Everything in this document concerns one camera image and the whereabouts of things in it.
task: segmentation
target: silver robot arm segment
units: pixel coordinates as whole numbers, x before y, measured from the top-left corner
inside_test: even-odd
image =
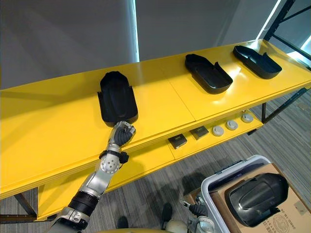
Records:
[[[128,155],[121,152],[121,146],[132,139],[135,131],[134,126],[126,121],[120,121],[113,127],[106,150],[100,155],[97,170],[84,181],[68,207],[53,221],[47,233],[79,232],[87,227],[90,216],[112,176],[119,170],[120,164],[127,162]]]

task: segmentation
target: small black box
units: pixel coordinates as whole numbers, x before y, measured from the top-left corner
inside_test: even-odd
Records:
[[[203,137],[205,134],[208,133],[208,130],[204,127],[204,126],[201,126],[201,127],[198,127],[198,128],[195,128],[193,130],[190,130],[190,133],[192,133],[192,135],[194,136],[194,138],[196,140],[200,139],[201,137]]]
[[[169,142],[174,147],[174,149],[177,149],[181,147],[182,145],[184,145],[187,142],[187,140],[184,137],[184,135],[181,133],[179,135],[169,138]]]

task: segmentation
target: black shoe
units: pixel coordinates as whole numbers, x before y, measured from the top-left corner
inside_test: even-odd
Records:
[[[161,216],[161,230],[164,230],[164,223],[171,220],[173,215],[173,208],[170,203],[165,203],[162,210]]]
[[[122,216],[118,219],[117,229],[128,228],[128,221],[125,216]]]

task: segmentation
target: black plastic tray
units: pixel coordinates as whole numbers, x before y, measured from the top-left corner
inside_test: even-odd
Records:
[[[220,67],[218,62],[213,65],[205,57],[188,54],[185,65],[195,80],[209,93],[219,94],[226,91],[232,84],[232,78]]]
[[[101,92],[97,92],[102,119],[108,126],[125,120],[133,123],[138,118],[138,110],[132,87],[127,78],[118,71],[106,73],[100,82]]]
[[[282,70],[266,52],[260,55],[253,49],[238,45],[234,47],[233,54],[263,79],[271,79]]]
[[[288,196],[288,183],[280,174],[263,173],[225,191],[225,201],[237,221],[255,227],[278,213]]]

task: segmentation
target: white plastic bin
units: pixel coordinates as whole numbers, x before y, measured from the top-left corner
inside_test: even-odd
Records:
[[[209,195],[211,186],[215,186],[220,182],[225,182],[230,177],[241,176],[246,173],[245,170],[248,168],[249,170],[247,172],[269,163],[271,162],[264,156],[253,155],[252,157],[225,168],[203,180],[201,184],[201,195],[207,204],[208,217],[214,221],[214,233],[230,233],[230,231]]]

